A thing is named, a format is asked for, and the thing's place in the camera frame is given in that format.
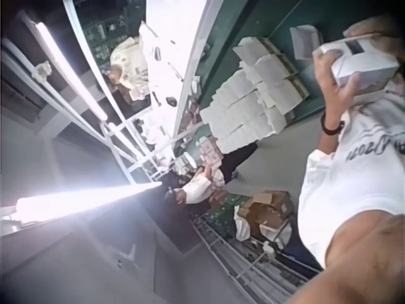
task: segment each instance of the fingers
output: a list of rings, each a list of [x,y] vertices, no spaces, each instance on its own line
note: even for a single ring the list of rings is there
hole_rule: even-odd
[[[327,51],[322,58],[325,68],[331,68],[336,59],[341,57],[342,55],[343,52],[339,49]]]
[[[314,59],[314,63],[322,64],[323,66],[331,67],[335,60],[341,57],[343,52],[339,49],[331,49],[327,51],[325,54],[322,53],[321,49],[316,49],[312,53],[312,57]]]
[[[340,56],[342,56],[342,51],[339,50],[329,50],[325,54],[320,49],[313,52],[315,77],[321,87],[333,87],[335,85],[332,65]]]
[[[356,72],[353,73],[349,81],[347,82],[346,86],[340,91],[342,97],[344,99],[351,99],[353,98],[359,88],[359,83],[360,83],[360,73]]]
[[[351,25],[343,32],[343,35],[345,37],[356,37],[374,32],[394,33],[397,32],[397,26],[390,16],[380,15]]]
[[[401,38],[374,36],[371,38],[371,45],[384,53],[405,61],[405,47]]]

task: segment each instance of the dark hair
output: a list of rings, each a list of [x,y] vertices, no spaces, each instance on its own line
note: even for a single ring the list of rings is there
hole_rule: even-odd
[[[176,192],[172,187],[169,187],[165,194],[165,203],[171,204],[177,201]]]
[[[104,81],[106,82],[107,86],[109,86],[109,85],[112,86],[112,85],[113,85],[113,83],[111,82],[111,80],[109,79],[109,77],[108,77],[106,74],[101,73],[101,76],[103,76],[103,79],[104,79]],[[97,83],[96,83],[96,88],[97,88],[97,90],[99,90],[100,92],[104,93],[104,91],[103,91],[103,89],[101,88],[101,85],[99,84],[98,81],[97,81]]]

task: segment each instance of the stack of white boxes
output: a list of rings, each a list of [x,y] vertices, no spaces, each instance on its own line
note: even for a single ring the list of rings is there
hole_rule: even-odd
[[[243,38],[234,51],[242,60],[240,70],[200,112],[222,153],[278,134],[293,118],[291,111],[308,96],[294,76],[297,70],[268,39]]]

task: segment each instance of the gray floor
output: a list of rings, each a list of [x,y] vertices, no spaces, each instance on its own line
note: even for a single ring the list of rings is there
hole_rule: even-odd
[[[320,117],[293,125],[259,142],[259,149],[237,171],[238,177],[226,189],[254,195],[264,189],[286,190],[298,202],[306,159],[318,145]]]

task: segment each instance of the boxes on table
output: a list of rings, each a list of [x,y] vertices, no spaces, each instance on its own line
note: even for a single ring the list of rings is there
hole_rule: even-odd
[[[266,109],[265,115],[267,117],[268,124],[271,125],[274,133],[280,133],[281,131],[283,131],[285,126],[287,126],[285,116],[280,113],[276,106],[270,109]]]
[[[258,60],[269,54],[280,54],[280,51],[267,38],[245,37],[233,48],[238,57],[247,65],[254,65]]]
[[[298,72],[283,54],[266,55],[251,67],[266,84],[279,83]]]
[[[227,83],[232,88],[237,99],[243,98],[255,90],[253,83],[247,79],[246,72],[237,70],[228,80]]]
[[[294,205],[288,192],[264,191],[244,203],[238,211],[238,216],[247,220],[252,235],[257,236],[257,233],[260,234],[259,225],[277,230],[293,211]]]
[[[264,106],[276,106],[282,115],[292,111],[301,101],[309,96],[308,91],[297,77],[284,79],[277,84],[259,82],[256,88],[260,93]]]
[[[239,68],[245,71],[246,79],[250,81],[254,86],[262,81],[260,75],[257,74],[251,66],[247,65],[245,61],[239,62]]]

